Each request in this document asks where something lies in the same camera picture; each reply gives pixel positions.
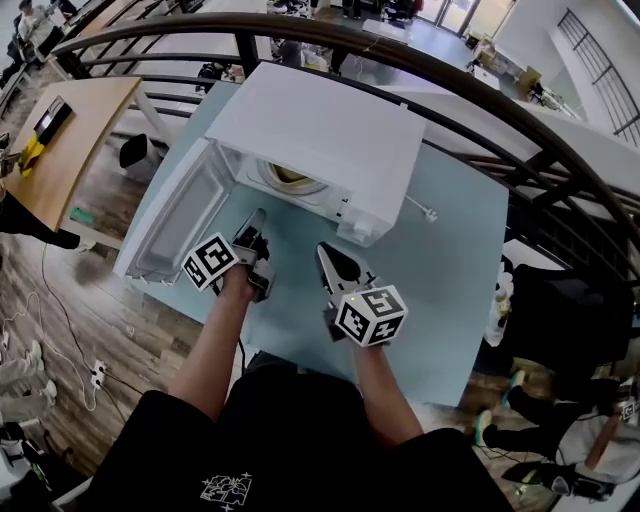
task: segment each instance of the power strip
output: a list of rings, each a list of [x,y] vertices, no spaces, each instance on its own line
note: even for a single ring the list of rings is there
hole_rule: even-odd
[[[107,365],[103,361],[96,359],[96,364],[93,365],[91,370],[91,385],[96,389],[102,389],[104,386],[105,372],[107,371]]]

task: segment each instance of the sneaker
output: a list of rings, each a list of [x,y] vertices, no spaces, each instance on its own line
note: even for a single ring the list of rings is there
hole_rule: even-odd
[[[493,415],[489,409],[485,409],[476,418],[474,423],[475,428],[475,437],[476,437],[476,445],[478,446],[487,446],[487,443],[484,442],[482,435],[484,431],[487,429],[489,425],[491,425],[491,421],[493,420]]]
[[[37,371],[44,371],[42,346],[36,340],[31,342],[31,350],[27,352],[27,357],[25,359],[29,362],[29,365],[35,367]]]
[[[523,370],[519,370],[516,373],[513,374],[513,377],[511,377],[511,382],[509,384],[509,389],[507,389],[507,391],[505,391],[504,395],[502,395],[502,406],[503,407],[509,407],[509,393],[511,393],[511,390],[515,387],[518,386],[522,386],[524,384],[524,379],[527,376],[527,374],[523,371]]]
[[[93,240],[86,240],[85,238],[80,239],[80,243],[78,247],[74,249],[74,252],[86,252],[90,251],[95,247],[96,243]]]
[[[52,380],[49,380],[45,388],[40,393],[46,396],[49,400],[49,403],[53,405],[56,402],[56,397],[58,396],[58,388],[56,386],[56,383]]]
[[[285,2],[275,2],[273,4],[267,5],[267,12],[269,14],[284,14],[287,12],[289,8]]]

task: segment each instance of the washing machine drum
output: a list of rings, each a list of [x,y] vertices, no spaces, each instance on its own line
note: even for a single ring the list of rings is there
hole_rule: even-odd
[[[270,187],[292,196],[315,194],[327,187],[324,183],[269,162],[261,162],[258,171]]]

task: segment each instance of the light blue table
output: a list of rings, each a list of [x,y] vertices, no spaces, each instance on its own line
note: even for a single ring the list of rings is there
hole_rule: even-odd
[[[132,225],[237,87],[213,87],[167,154]],[[456,406],[493,297],[508,194],[477,171],[423,145],[409,195],[437,209],[438,221],[427,223],[405,201],[396,226],[373,247],[363,249],[337,238],[336,225],[328,220],[237,185],[205,236],[220,231],[230,238],[256,208],[264,208],[270,262],[277,273],[271,297],[250,308],[242,332],[245,344],[316,371],[355,379],[349,342],[332,343],[322,319],[327,295],[314,251],[320,241],[334,242],[365,257],[386,283],[396,285],[409,308],[399,337],[386,349],[406,396]],[[211,290],[198,293],[184,274],[172,287],[140,281],[136,286],[199,322],[215,301]]]

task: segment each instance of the curved handrail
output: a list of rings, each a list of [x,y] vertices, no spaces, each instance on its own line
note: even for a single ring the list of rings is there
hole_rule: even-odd
[[[553,155],[585,191],[592,193],[615,221],[624,227],[631,242],[640,250],[640,231],[625,212],[613,192],[593,169],[544,123],[501,92],[463,71],[395,41],[358,32],[346,27],[302,18],[267,14],[210,13],[173,15],[123,23],[99,34],[62,43],[53,50],[56,56],[96,44],[119,39],[160,34],[216,32],[245,36],[266,36],[304,41],[340,48],[354,55],[406,71],[432,82],[500,119]]]

